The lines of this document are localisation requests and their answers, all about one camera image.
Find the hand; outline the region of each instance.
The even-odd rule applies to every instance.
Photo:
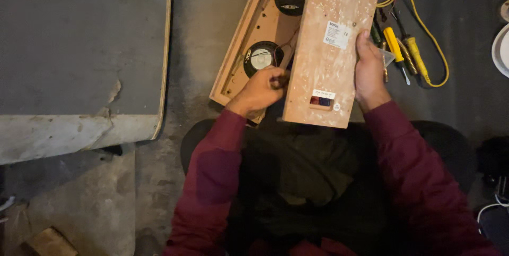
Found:
[[[256,72],[251,79],[227,105],[226,109],[246,117],[249,113],[269,107],[286,94],[284,84],[279,79],[285,76],[285,70],[267,66]]]
[[[361,31],[357,37],[359,62],[355,68],[355,98],[360,109],[367,113],[391,100],[383,83],[382,54],[369,39],[370,31]]]

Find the maroon sweater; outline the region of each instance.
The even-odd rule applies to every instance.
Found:
[[[473,213],[440,156],[389,102],[364,115],[378,148],[378,164],[394,209],[428,255],[501,255],[477,231]],[[196,147],[172,220],[164,255],[225,255],[221,246],[232,199],[237,194],[240,147],[246,119],[224,110]],[[267,255],[253,243],[250,255]],[[321,247],[302,241],[289,255],[354,256],[339,242]]]

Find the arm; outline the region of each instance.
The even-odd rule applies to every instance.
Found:
[[[283,97],[283,89],[271,87],[271,79],[282,75],[280,68],[258,71],[194,149],[164,255],[225,254],[223,233],[238,189],[246,116]]]
[[[410,233],[430,255],[500,255],[477,231],[467,199],[440,156],[391,101],[378,51],[359,36],[357,100],[378,148],[392,202]]]

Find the product label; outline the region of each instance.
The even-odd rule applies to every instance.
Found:
[[[328,21],[323,42],[341,49],[346,49],[351,33],[352,29],[345,25]]]
[[[313,96],[320,98],[333,99],[336,98],[336,93],[321,91],[321,90],[313,90]]]

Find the person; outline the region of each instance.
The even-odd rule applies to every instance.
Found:
[[[287,73],[267,67],[215,121],[191,129],[164,255],[500,255],[462,192],[475,172],[464,137],[408,121],[385,89],[369,31],[356,46],[365,125],[300,125],[302,133],[271,129],[273,118],[247,128],[246,116],[285,94],[271,82]]]

